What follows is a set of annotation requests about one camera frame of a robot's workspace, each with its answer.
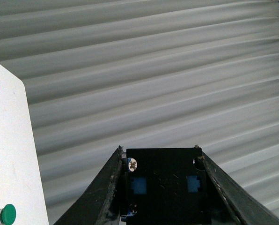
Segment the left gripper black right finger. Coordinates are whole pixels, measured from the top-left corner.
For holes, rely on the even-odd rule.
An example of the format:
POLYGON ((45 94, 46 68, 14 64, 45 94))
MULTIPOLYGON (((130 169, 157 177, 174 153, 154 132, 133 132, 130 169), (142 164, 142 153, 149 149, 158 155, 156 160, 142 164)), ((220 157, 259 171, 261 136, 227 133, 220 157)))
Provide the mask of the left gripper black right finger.
POLYGON ((279 218, 245 191, 204 152, 194 165, 205 171, 213 225, 279 225, 279 218))

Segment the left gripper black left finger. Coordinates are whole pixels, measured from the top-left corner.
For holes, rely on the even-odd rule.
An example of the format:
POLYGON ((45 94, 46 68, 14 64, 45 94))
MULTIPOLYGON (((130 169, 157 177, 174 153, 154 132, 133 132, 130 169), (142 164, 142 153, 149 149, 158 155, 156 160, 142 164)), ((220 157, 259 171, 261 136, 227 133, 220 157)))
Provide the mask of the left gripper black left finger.
POLYGON ((118 225, 123 148, 119 146, 84 193, 55 222, 56 225, 118 225))

